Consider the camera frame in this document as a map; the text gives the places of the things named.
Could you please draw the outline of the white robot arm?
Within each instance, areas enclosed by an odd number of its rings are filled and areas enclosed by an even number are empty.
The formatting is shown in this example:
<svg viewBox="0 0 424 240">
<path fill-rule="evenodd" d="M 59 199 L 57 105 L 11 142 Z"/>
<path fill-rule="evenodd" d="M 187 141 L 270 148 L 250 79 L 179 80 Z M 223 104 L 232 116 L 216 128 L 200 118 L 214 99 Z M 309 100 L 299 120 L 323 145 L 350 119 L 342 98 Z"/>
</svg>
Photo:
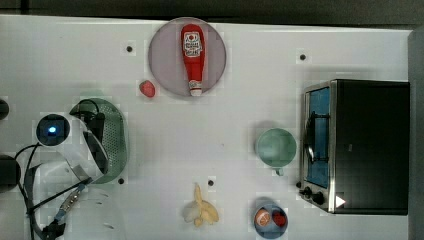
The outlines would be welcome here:
<svg viewBox="0 0 424 240">
<path fill-rule="evenodd" d="M 126 240 L 122 214 L 100 184 L 116 179 L 127 162 L 127 134 L 120 113 L 49 113 L 34 129 L 22 193 L 31 240 Z"/>
</svg>

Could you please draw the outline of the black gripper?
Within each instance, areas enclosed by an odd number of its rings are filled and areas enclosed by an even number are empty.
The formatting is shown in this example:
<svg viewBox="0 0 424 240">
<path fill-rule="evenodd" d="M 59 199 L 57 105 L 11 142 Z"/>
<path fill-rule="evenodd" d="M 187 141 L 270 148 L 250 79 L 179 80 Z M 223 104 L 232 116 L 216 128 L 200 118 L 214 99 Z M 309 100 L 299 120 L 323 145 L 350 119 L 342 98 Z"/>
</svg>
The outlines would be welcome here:
<svg viewBox="0 0 424 240">
<path fill-rule="evenodd" d="M 94 114 L 89 118 L 87 127 L 99 141 L 103 140 L 105 125 L 105 115 L 103 113 Z"/>
</svg>

